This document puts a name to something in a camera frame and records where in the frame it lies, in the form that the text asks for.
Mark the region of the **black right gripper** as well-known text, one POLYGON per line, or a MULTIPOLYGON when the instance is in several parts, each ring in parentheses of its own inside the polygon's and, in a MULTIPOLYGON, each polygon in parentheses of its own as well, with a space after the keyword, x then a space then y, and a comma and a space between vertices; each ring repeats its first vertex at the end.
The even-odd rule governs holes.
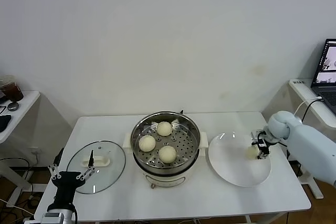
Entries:
POLYGON ((257 135, 257 141, 252 142, 252 147, 259 148, 258 159, 266 159, 270 154, 268 136, 265 132, 260 132, 257 135))

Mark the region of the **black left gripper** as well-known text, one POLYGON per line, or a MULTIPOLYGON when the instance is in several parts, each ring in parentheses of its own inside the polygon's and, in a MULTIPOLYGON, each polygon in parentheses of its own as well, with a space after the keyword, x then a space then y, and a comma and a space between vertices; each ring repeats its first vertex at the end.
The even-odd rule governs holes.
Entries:
POLYGON ((76 189, 83 186, 83 181, 88 179, 95 172, 93 150, 90 153, 88 167, 84 172, 59 172, 58 166, 60 164, 63 151, 64 148, 59 151, 59 153, 55 156, 53 163, 48 166, 51 179, 53 180, 52 183, 57 187, 56 195, 54 197, 54 203, 56 204, 72 203, 76 189))

